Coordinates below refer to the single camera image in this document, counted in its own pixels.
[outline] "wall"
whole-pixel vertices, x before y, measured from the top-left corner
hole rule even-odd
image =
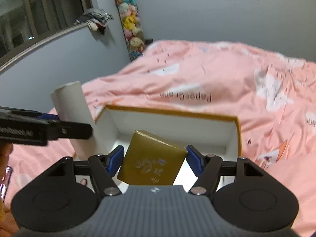
[[[88,27],[79,29],[18,61],[0,75],[0,106],[48,112],[57,86],[119,71],[130,61],[128,52],[122,49],[124,39],[114,39],[108,30],[102,37]]]
[[[120,51],[120,53],[128,53],[126,43],[125,43],[125,37],[123,33],[123,29],[121,26],[119,13],[115,5],[114,0],[91,0],[92,5],[96,8],[100,8],[105,10],[107,13],[112,14],[114,17],[114,21],[111,21],[111,34],[113,36],[113,39],[116,41],[117,49]]]
[[[316,61],[316,0],[137,3],[146,38],[239,41]]]

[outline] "metal screw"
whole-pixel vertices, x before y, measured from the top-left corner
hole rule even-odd
[[[118,188],[115,188],[115,187],[109,187],[109,188],[106,188],[104,190],[104,193],[107,196],[115,196],[115,195],[118,195],[119,192],[120,192],[120,190]]]
[[[193,188],[191,188],[191,193],[194,195],[203,195],[206,193],[206,189],[204,187],[200,187],[200,186],[193,187]]]

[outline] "pink bedsheet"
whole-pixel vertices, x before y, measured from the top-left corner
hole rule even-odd
[[[241,43],[159,41],[119,73],[83,85],[89,108],[176,108],[237,115],[243,155],[288,187],[300,211],[293,229],[316,230],[316,64]],[[63,156],[68,140],[48,147],[15,145],[6,204]]]

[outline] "blue gripper pad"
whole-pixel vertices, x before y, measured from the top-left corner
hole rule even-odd
[[[59,121],[59,117],[58,115],[54,115],[54,114],[47,114],[47,113],[44,113],[40,116],[37,117],[38,119],[44,119],[44,120],[57,120]]]
[[[118,146],[110,154],[110,162],[106,170],[111,177],[114,177],[120,166],[123,164],[124,159],[124,147]]]
[[[203,168],[201,165],[200,158],[190,149],[190,147],[186,147],[186,150],[188,151],[186,155],[186,161],[189,164],[190,168],[192,169],[193,173],[196,177],[199,177],[202,172]]]

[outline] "gold box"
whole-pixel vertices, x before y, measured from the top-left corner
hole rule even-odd
[[[133,185],[172,185],[186,154],[180,145],[137,130],[117,178]]]

